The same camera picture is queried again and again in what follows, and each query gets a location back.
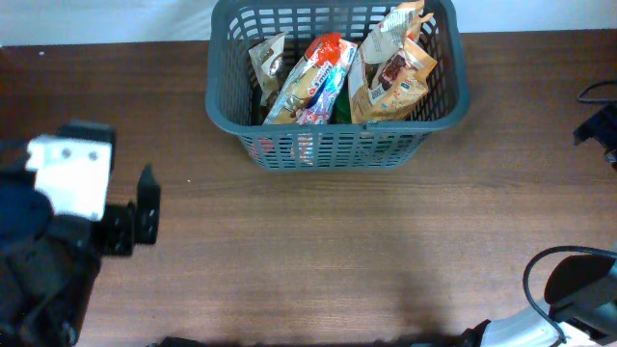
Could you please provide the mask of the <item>white plastic bread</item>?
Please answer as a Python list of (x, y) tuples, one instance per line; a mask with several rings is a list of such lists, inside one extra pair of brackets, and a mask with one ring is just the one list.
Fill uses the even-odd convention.
[(287, 32), (281, 32), (249, 50), (255, 76), (261, 88), (262, 107), (272, 106), (286, 80), (287, 70), (283, 61), (286, 35)]

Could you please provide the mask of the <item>colourful tissue multipack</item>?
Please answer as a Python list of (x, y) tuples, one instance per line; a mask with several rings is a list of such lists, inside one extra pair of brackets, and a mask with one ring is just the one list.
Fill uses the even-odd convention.
[(324, 84), (320, 87), (308, 107), (302, 111), (298, 118), (301, 125), (316, 124), (325, 125), (332, 120), (335, 101), (338, 98), (345, 82), (348, 71), (354, 61), (358, 46), (347, 40), (341, 40), (341, 57)]

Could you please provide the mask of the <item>orange noodle packet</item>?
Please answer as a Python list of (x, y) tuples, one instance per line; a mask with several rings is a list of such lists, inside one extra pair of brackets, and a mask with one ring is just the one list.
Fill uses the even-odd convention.
[(286, 68), (286, 80), (271, 107), (254, 109), (255, 119), (262, 125), (298, 124), (298, 118), (309, 106), (341, 57), (340, 33), (330, 33), (315, 39), (293, 68)]

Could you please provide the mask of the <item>orange snack bag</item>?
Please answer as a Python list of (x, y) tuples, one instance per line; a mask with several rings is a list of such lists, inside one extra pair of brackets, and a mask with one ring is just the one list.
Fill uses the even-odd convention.
[(438, 61), (418, 44), (421, 27), (433, 18), (424, 5), (398, 5), (363, 40), (348, 72), (353, 123), (402, 121), (428, 94)]

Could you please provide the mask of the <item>green lid jar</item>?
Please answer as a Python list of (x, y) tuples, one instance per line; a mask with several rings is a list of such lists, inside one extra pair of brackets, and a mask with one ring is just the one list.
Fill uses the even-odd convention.
[(342, 89), (337, 96), (333, 109), (335, 123), (349, 124), (351, 120), (351, 108), (349, 101), (349, 93), (347, 89)]

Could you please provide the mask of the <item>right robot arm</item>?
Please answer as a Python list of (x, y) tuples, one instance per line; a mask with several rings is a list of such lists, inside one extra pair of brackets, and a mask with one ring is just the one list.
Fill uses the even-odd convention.
[[(551, 272), (543, 298), (529, 287), (542, 259), (567, 253)], [(605, 346), (616, 341), (616, 250), (555, 246), (534, 255), (523, 270), (528, 307), (500, 320), (486, 320), (461, 335), (414, 341), (411, 347)]]

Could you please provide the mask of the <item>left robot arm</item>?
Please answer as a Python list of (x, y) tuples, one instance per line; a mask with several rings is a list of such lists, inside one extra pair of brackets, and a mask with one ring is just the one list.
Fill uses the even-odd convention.
[(161, 187), (151, 166), (137, 199), (107, 201), (116, 130), (73, 121), (1, 148), (24, 159), (1, 170), (1, 343), (73, 346), (105, 256), (157, 241)]

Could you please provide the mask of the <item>grey plastic basket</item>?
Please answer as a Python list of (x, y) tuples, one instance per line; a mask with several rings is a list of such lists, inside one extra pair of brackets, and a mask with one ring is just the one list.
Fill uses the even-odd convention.
[(256, 118), (260, 95), (249, 56), (254, 45), (284, 32), (283, 61), (292, 68), (316, 37), (339, 32), (346, 40), (361, 42), (395, 5), (370, 0), (218, 2), (208, 50), (208, 116), (271, 171), (405, 164), (430, 134), (454, 126), (469, 110), (464, 52), (450, 0), (425, 4), (434, 18), (422, 26), (419, 44), (438, 64), (428, 76), (428, 95), (403, 121), (265, 125)]

